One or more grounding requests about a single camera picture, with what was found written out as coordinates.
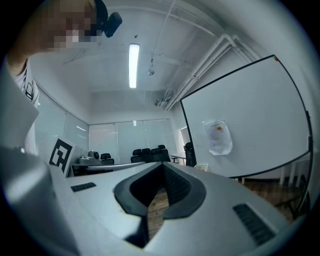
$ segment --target whiteboard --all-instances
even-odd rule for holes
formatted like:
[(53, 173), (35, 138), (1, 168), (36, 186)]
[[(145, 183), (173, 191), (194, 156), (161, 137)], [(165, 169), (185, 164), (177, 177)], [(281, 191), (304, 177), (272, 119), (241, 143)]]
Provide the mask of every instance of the whiteboard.
[[(225, 177), (244, 177), (284, 165), (308, 152), (309, 128), (295, 84), (272, 56), (242, 67), (181, 100), (197, 164)], [(225, 120), (229, 155), (209, 152), (204, 124)]]

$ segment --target person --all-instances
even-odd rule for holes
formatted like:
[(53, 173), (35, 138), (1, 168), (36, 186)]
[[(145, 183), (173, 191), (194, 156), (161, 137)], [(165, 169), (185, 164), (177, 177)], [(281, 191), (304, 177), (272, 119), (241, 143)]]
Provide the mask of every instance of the person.
[[(108, 11), (102, 0), (47, 0), (32, 14), (4, 61), (16, 85), (36, 108), (39, 90), (29, 58), (37, 53), (66, 48), (73, 36), (96, 36), (99, 30), (103, 31), (103, 26), (99, 25), (107, 20)], [(38, 154), (35, 124), (25, 138), (24, 151)]]

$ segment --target ceiling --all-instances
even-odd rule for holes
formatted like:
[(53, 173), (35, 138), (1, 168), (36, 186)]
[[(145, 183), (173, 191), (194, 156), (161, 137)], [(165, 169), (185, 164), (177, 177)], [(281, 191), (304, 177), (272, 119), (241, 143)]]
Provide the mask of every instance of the ceiling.
[[(91, 93), (132, 90), (129, 45), (139, 44), (136, 90), (176, 90), (224, 31), (223, 21), (200, 3), (208, 4), (209, 0), (178, 0), (171, 12), (174, 16), (169, 17), (154, 53), (155, 74), (148, 76), (152, 52), (172, 0), (104, 2), (109, 13), (120, 13), (123, 23), (111, 38), (100, 37), (89, 47), (67, 49), (55, 56), (51, 67), (66, 86), (76, 84)], [(181, 19), (200, 25), (211, 34)]]

